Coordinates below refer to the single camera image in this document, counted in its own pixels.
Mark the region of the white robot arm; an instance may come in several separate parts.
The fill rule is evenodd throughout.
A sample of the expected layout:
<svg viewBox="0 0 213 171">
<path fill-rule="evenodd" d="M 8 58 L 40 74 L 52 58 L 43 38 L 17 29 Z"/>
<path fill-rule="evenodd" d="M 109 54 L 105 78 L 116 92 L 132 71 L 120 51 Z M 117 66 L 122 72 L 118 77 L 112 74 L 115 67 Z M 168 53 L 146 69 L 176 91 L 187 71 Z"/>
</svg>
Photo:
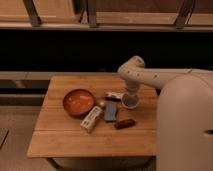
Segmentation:
<svg viewBox="0 0 213 171">
<path fill-rule="evenodd" d="M 140 56 L 133 56 L 118 68 L 119 76 L 125 82 L 126 94 L 135 96 L 144 84 L 161 90 L 168 82 L 180 76 L 194 76 L 213 91 L 213 71 L 203 69 L 151 69 L 145 67 Z"/>
</svg>

